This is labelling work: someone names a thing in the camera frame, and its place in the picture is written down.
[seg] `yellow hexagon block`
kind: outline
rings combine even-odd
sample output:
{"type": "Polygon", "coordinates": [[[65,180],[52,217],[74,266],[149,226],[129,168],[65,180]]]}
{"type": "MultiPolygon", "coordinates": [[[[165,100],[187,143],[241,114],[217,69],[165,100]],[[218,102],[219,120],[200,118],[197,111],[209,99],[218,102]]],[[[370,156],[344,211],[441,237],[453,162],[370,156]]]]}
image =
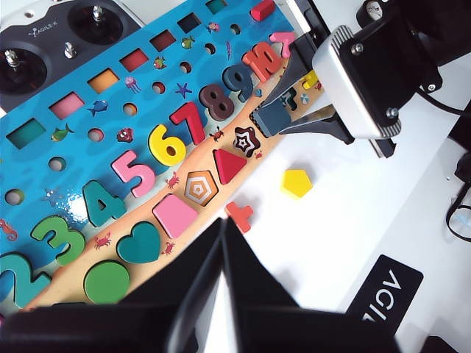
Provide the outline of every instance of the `yellow hexagon block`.
{"type": "Polygon", "coordinates": [[[295,199],[301,199],[312,189],[312,182],[304,170],[285,171],[281,190],[295,199]]]}

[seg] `square slot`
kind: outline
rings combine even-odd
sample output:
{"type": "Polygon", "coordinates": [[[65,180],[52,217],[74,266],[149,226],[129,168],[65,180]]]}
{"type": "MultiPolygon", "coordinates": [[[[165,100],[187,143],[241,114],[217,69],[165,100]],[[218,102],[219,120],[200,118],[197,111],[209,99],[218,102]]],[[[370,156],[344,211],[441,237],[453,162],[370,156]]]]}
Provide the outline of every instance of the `square slot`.
{"type": "Polygon", "coordinates": [[[226,6],[227,3],[224,0],[211,0],[206,3],[206,7],[211,11],[211,13],[213,13],[213,15],[217,14],[226,6]]]}
{"type": "Polygon", "coordinates": [[[131,54],[123,57],[119,62],[129,71],[133,72],[136,68],[147,62],[149,58],[140,49],[136,49],[131,54]]]}
{"type": "Polygon", "coordinates": [[[28,120],[15,131],[7,135],[7,139],[17,148],[22,149],[41,136],[46,129],[34,118],[28,120]]]}
{"type": "Polygon", "coordinates": [[[150,40],[150,43],[158,50],[162,51],[165,48],[169,47],[171,44],[175,43],[177,40],[173,36],[172,33],[170,33],[169,30],[165,30],[159,35],[156,35],[150,40]]]}
{"type": "Polygon", "coordinates": [[[75,92],[69,93],[61,100],[54,103],[49,109],[60,119],[64,120],[72,113],[75,113],[85,103],[75,92]]]}
{"type": "Polygon", "coordinates": [[[184,33],[188,33],[192,29],[198,27],[201,24],[201,20],[194,13],[191,13],[190,15],[185,16],[179,20],[177,23],[184,33]]]}
{"type": "Polygon", "coordinates": [[[117,83],[117,81],[119,81],[119,77],[117,77],[110,68],[107,68],[87,83],[95,90],[95,92],[100,94],[117,83]]]}

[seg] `green number 3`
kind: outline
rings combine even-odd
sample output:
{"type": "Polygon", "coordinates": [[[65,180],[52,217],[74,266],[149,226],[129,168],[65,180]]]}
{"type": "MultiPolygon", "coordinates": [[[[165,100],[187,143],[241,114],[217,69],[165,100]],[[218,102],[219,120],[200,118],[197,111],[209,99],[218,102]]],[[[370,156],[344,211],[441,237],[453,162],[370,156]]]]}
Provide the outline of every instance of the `green number 3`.
{"type": "Polygon", "coordinates": [[[67,222],[61,217],[55,215],[43,219],[31,231],[31,237],[42,241],[49,232],[54,232],[54,235],[48,241],[48,244],[53,249],[57,249],[63,244],[68,244],[68,248],[56,256],[59,265],[68,265],[83,252],[85,237],[81,232],[70,230],[67,222]]]}

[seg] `teal heart block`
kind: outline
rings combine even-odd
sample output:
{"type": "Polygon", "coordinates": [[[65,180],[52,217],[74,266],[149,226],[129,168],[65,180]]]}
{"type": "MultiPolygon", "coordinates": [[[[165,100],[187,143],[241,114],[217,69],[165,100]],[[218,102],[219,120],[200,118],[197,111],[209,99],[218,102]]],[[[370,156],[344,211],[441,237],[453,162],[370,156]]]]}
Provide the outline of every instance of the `teal heart block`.
{"type": "Polygon", "coordinates": [[[131,229],[131,235],[122,238],[116,251],[127,263],[151,263],[160,255],[160,234],[154,224],[139,222],[131,229]]]}

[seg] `orange cross block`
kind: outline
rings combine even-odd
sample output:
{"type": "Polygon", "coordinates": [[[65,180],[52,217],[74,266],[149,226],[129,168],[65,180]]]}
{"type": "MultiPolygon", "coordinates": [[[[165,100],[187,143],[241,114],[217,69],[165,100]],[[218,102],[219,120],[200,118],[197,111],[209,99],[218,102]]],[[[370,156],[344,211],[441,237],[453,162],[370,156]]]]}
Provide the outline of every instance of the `orange cross block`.
{"type": "Polygon", "coordinates": [[[239,208],[235,202],[231,202],[225,207],[224,211],[234,220],[242,234],[250,231],[251,226],[248,219],[253,215],[253,209],[250,206],[239,208]]]}

